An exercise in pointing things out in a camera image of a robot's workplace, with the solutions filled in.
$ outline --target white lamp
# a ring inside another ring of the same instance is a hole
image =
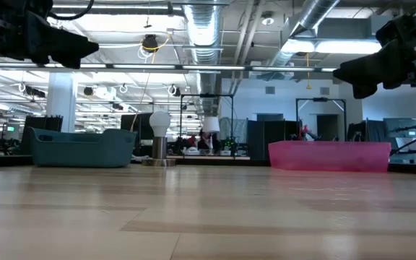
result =
[[[220,131],[220,121],[216,116],[206,116],[203,121],[203,132],[215,133]]]
[[[150,116],[150,126],[154,137],[166,137],[166,130],[170,127],[171,118],[166,112],[158,111]]]

